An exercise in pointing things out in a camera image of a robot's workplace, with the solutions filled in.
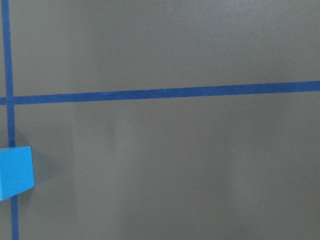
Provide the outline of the blue wooden block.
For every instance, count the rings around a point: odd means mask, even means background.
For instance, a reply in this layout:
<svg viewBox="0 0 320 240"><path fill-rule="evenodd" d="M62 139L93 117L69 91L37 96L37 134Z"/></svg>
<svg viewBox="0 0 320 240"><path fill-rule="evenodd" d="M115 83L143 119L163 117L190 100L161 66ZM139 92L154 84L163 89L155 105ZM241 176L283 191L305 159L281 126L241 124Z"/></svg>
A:
<svg viewBox="0 0 320 240"><path fill-rule="evenodd" d="M2 201L35 186L30 146L0 149L0 199Z"/></svg>

